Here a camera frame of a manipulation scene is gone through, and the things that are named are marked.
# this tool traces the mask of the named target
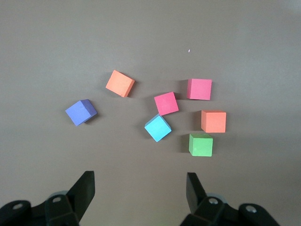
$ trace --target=block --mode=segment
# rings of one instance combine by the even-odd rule
[[[156,142],[171,132],[169,124],[159,114],[145,124],[145,129]]]
[[[189,134],[189,152],[192,156],[212,156],[213,138],[208,134]]]
[[[206,133],[225,133],[226,112],[220,110],[203,110],[201,128]]]
[[[189,79],[187,98],[193,100],[210,100],[211,86],[211,79]]]
[[[158,108],[159,115],[165,115],[179,111],[174,92],[165,93],[155,97],[155,102]]]
[[[127,97],[134,82],[135,80],[114,70],[106,85],[106,88],[121,97]]]
[[[76,102],[66,110],[66,113],[71,118],[72,122],[78,126],[96,115],[97,111],[92,106],[91,102],[86,99]]]

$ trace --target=light blue cube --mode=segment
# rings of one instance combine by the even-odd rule
[[[66,110],[66,113],[71,118],[72,122],[78,126],[96,115],[97,111],[91,102],[86,99],[76,102]]]
[[[156,142],[160,141],[163,137],[171,132],[169,124],[159,114],[145,124],[145,129]]]

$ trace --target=gray surface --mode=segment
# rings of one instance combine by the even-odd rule
[[[299,225],[300,22],[299,0],[1,0],[0,206],[95,170],[82,226],[176,226],[190,171],[234,208]],[[105,88],[114,69],[137,80],[130,97]],[[187,100],[189,78],[213,79],[212,100]],[[180,112],[156,143],[143,126],[169,91]],[[64,111],[85,98],[99,116],[75,127]],[[202,109],[228,112],[211,158],[188,153]]]

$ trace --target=pink cube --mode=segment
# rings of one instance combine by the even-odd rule
[[[210,100],[211,85],[211,79],[189,79],[187,98],[194,100]]]
[[[165,115],[179,110],[174,92],[165,93],[155,97],[159,115]]]

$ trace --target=colored block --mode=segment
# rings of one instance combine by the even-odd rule
[[[220,110],[203,110],[201,128],[206,133],[225,133],[226,112]]]
[[[189,152],[192,156],[212,156],[213,138],[208,134],[190,134]]]
[[[179,111],[174,92],[165,93],[155,97],[155,102],[158,108],[159,115],[165,115]]]
[[[135,80],[126,75],[113,71],[106,88],[122,97],[127,97]]]
[[[156,142],[160,141],[163,137],[171,132],[169,124],[159,114],[145,124],[145,129]]]
[[[189,79],[187,98],[194,100],[210,100],[211,86],[211,79]]]
[[[76,102],[66,110],[66,113],[71,118],[72,122],[78,126],[96,115],[97,111],[92,106],[91,102],[86,99]]]

